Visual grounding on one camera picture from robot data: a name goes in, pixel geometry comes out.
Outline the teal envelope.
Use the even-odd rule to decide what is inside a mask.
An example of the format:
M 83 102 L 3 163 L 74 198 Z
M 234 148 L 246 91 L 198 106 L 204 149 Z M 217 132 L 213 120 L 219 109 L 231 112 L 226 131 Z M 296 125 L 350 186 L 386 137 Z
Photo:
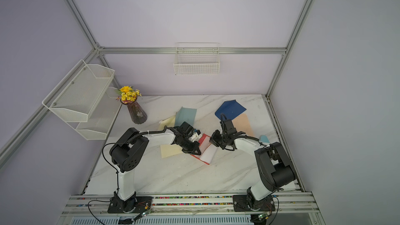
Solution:
M 181 126 L 184 122 L 194 127 L 195 117 L 197 109 L 185 108 L 181 109 L 176 113 L 175 126 Z

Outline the red bordered letter paper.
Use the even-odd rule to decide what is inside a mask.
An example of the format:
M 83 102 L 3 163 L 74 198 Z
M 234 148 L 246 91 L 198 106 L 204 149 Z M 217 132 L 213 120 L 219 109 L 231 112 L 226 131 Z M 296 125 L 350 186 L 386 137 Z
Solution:
M 199 144 L 201 155 L 192 155 L 192 157 L 204 162 L 207 165 L 210 165 L 212 159 L 217 152 L 218 147 L 210 142 L 210 136 L 207 134 L 203 134 L 201 136 L 201 138 L 199 139 Z

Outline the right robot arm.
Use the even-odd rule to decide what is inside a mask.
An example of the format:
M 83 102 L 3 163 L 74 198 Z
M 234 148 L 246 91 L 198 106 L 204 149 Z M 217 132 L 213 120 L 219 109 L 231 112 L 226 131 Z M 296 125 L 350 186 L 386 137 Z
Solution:
M 259 180 L 246 191 L 246 208 L 258 211 L 272 200 L 274 193 L 297 179 L 294 165 L 281 143 L 262 143 L 256 137 L 237 131 L 225 114 L 220 115 L 220 124 L 221 130 L 212 134 L 210 142 L 222 150 L 246 152 L 255 159 Z

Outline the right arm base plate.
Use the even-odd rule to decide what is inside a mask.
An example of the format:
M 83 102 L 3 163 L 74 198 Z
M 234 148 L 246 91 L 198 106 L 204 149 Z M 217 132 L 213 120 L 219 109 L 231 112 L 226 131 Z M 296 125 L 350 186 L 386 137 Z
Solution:
M 249 195 L 233 195 L 233 209 L 240 211 L 275 211 L 275 202 L 271 195 L 257 201 Z

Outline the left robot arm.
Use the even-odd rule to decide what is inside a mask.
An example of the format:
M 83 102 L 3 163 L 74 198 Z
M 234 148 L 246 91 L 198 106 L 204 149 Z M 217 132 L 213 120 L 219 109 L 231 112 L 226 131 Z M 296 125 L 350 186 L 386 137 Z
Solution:
M 135 195 L 134 169 L 139 165 L 147 148 L 161 145 L 177 145 L 185 154 L 201 155 L 199 139 L 201 131 L 187 122 L 180 126 L 164 126 L 159 131 L 140 132 L 129 128 L 109 150 L 111 162 L 117 171 L 116 196 L 124 201 Z

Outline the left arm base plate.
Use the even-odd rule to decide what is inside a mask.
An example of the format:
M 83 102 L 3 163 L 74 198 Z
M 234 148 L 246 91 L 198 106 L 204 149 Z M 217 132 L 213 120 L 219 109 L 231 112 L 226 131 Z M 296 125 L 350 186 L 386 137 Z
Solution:
M 123 201 L 117 195 L 110 199 L 107 212 L 109 214 L 142 213 L 151 208 L 153 198 L 151 196 L 132 196 Z

